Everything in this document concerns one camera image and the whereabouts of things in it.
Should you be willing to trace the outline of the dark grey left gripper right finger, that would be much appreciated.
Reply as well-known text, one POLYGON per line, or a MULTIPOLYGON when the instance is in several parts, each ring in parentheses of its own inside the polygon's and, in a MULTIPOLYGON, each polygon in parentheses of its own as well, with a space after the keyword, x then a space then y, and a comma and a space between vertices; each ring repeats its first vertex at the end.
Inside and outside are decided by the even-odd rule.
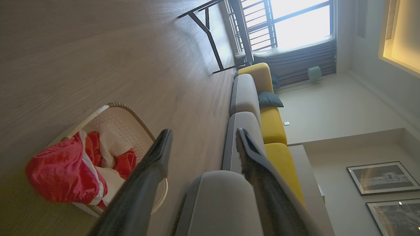
POLYGON ((321 229, 247 130, 236 131, 242 174, 253 186, 266 236, 320 236, 321 229))

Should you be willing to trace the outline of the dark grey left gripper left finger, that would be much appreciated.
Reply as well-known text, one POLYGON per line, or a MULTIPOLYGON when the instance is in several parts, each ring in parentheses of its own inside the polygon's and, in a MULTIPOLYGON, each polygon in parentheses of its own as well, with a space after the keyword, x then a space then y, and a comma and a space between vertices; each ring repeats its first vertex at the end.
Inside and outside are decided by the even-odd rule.
POLYGON ((159 134, 90 231, 90 236, 145 236, 159 183, 167 177, 172 130, 159 134))

